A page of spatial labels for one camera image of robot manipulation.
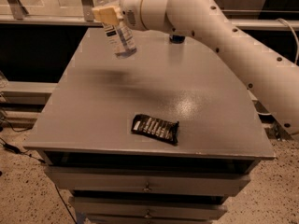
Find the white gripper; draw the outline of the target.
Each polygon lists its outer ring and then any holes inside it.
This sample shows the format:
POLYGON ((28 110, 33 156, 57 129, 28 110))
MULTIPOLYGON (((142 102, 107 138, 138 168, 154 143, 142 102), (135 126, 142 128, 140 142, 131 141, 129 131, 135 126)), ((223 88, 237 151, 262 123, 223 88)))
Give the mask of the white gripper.
POLYGON ((130 29, 146 31, 146 27, 141 18, 142 2, 143 0, 120 0, 121 7, 94 7, 92 12, 96 21, 110 25, 118 25, 124 20, 130 29))

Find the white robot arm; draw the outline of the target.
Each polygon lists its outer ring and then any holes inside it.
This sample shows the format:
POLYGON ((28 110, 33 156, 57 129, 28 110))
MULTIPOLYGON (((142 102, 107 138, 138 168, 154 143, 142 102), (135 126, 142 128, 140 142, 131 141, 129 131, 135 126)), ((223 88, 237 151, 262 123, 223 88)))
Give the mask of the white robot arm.
POLYGON ((235 27, 214 0, 112 0, 97 21, 193 38, 211 50, 292 137, 299 135, 299 66, 235 27))

